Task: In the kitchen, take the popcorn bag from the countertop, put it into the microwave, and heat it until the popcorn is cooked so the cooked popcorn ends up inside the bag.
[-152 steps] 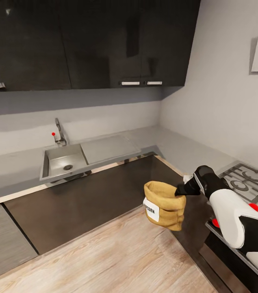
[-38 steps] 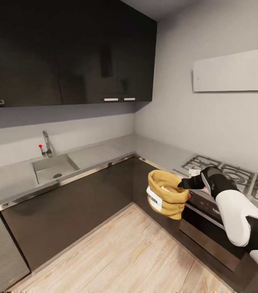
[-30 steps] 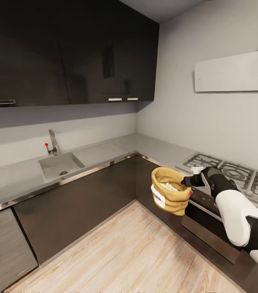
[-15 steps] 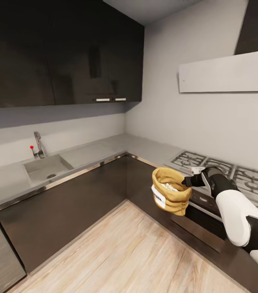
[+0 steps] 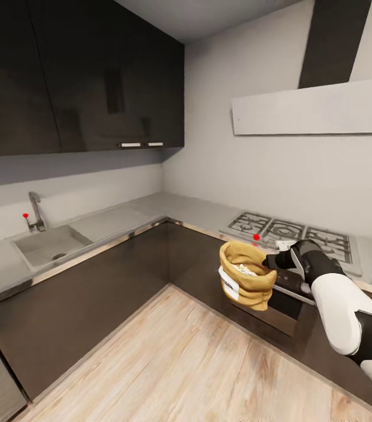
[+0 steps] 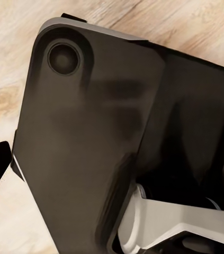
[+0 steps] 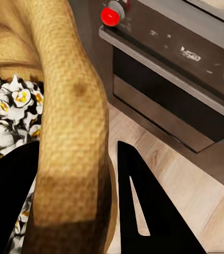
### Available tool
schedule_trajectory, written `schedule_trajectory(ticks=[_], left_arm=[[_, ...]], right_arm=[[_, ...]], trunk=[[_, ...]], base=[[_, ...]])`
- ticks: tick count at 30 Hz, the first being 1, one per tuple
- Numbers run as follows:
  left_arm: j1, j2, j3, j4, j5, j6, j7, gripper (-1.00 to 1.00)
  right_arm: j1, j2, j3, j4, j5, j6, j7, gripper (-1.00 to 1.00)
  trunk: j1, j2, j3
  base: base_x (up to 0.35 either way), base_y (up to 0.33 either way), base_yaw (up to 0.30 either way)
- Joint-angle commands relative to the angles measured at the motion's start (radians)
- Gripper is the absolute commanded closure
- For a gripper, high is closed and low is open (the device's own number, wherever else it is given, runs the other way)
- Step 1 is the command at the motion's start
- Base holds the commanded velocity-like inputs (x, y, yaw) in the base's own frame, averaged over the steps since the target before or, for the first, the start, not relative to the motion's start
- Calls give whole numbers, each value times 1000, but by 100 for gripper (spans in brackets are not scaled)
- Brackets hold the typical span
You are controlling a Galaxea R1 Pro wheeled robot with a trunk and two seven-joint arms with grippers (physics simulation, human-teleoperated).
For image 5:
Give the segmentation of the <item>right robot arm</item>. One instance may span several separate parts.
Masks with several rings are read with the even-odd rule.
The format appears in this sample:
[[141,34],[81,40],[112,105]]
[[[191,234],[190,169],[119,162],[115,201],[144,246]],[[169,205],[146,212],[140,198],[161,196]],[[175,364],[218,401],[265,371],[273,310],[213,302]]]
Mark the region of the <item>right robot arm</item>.
[[314,240],[277,241],[266,255],[269,269],[298,268],[315,302],[330,345],[356,362],[372,380],[372,299],[345,275]]

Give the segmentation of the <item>popcorn bag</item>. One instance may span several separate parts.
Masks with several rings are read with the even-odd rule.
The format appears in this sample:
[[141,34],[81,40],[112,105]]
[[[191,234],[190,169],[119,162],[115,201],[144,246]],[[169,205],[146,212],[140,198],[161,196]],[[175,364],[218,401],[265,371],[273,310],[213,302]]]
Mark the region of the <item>popcorn bag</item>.
[[[230,241],[220,248],[219,273],[225,294],[238,304],[265,311],[272,297],[277,270],[262,265],[266,253],[243,241]],[[245,273],[237,268],[245,268]]]

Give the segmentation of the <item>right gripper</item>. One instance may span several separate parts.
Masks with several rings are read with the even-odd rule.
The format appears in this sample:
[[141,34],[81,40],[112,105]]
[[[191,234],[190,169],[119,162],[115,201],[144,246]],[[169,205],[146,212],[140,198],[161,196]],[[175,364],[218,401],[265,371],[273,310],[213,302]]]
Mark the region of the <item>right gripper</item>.
[[266,255],[266,259],[262,261],[263,266],[267,266],[269,269],[291,269],[295,267],[291,267],[284,261],[284,253],[288,252],[283,251],[279,254],[269,254]]

